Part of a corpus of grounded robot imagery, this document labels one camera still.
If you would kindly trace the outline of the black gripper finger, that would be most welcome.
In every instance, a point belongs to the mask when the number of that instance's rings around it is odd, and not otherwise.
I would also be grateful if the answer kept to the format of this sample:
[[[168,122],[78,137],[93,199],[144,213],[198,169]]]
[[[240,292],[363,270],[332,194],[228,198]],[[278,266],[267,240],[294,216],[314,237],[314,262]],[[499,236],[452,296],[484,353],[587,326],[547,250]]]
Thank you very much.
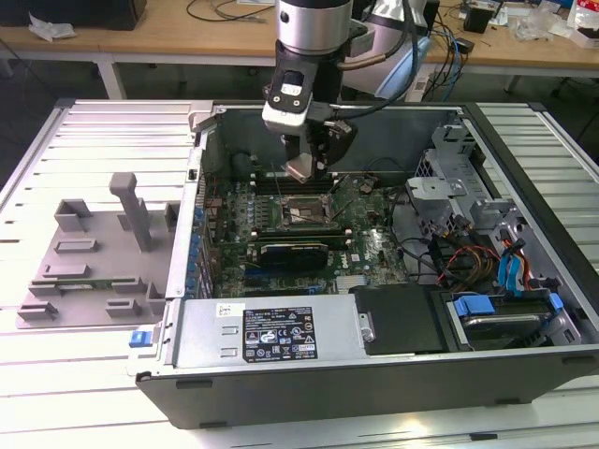
[[[329,167],[345,157],[358,134],[351,122],[314,123],[309,127],[312,179],[322,178]]]
[[[287,163],[298,161],[302,155],[302,145],[305,140],[304,135],[296,136],[291,134],[282,134],[280,139],[285,147],[285,158]]]

